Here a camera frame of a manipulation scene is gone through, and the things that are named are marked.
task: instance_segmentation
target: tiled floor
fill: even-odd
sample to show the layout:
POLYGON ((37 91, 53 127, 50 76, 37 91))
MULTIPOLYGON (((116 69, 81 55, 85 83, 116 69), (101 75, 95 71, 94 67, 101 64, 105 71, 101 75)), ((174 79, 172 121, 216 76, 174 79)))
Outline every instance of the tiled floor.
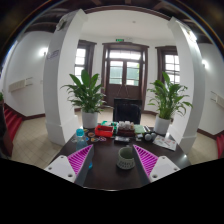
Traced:
MULTIPOLYGON (((81 112, 76 112, 79 125, 82 125, 81 112)), ((98 115, 98 122, 112 120, 112 109, 105 109, 98 115)), ((141 124, 154 126, 155 116, 142 114, 141 124)), ((60 151, 61 146, 50 142, 45 126, 45 118, 24 121, 13 141, 14 149, 12 160, 44 169, 54 156, 60 151)), ((202 163, 218 158, 216 141, 202 134, 197 135, 194 145, 187 155, 191 164, 202 163)))

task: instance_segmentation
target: blue bottle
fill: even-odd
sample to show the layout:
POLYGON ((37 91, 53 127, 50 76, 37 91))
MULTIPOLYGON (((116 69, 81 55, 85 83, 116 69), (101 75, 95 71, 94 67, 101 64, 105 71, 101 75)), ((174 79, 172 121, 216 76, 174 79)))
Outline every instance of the blue bottle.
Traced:
POLYGON ((85 148, 86 146, 88 146, 87 142, 86 142, 86 136, 85 133, 83 131, 83 129, 79 128, 76 130, 76 136, 77 136, 77 143, 76 143, 76 151, 85 148))

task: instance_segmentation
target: window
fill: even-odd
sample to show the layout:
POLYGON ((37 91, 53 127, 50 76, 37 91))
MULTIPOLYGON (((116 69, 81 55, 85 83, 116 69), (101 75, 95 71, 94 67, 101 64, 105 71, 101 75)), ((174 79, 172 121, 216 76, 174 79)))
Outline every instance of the window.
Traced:
POLYGON ((75 57, 74 74, 81 81, 81 83, 81 73, 83 69, 88 71, 89 75, 92 76, 92 63, 95 44, 96 43, 93 42, 79 40, 75 57))
POLYGON ((139 84, 139 63, 127 62, 126 85, 138 86, 139 84))
POLYGON ((141 52, 125 51, 125 50, 111 50, 109 57, 139 60, 141 57, 141 52))
POLYGON ((110 84, 122 84, 123 61, 110 62, 110 84))
POLYGON ((180 65, 179 57, 177 55, 165 54, 165 70, 170 77, 170 82, 176 84, 180 83, 180 65))
POLYGON ((165 71, 170 81, 180 83, 180 65, 175 46, 156 47, 158 57, 158 79, 164 83, 162 71, 165 71))
POLYGON ((86 49, 77 48, 75 57, 75 75, 82 82, 81 73, 86 67, 86 49))

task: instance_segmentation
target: chair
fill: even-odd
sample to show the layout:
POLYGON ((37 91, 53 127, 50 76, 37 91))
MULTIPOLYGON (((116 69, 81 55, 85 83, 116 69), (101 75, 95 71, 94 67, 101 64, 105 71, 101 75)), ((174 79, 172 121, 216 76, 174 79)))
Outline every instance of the chair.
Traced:
POLYGON ((130 121, 140 124, 141 100, 114 99, 113 121, 130 121))

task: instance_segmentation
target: doorway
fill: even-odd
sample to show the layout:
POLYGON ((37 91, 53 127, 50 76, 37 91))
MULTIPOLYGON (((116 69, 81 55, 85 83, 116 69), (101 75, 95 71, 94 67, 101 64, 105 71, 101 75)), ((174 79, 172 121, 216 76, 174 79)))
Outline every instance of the doorway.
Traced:
POLYGON ((107 105, 113 107, 115 98, 142 100, 144 103, 148 47, 132 43, 105 45, 102 84, 107 105))

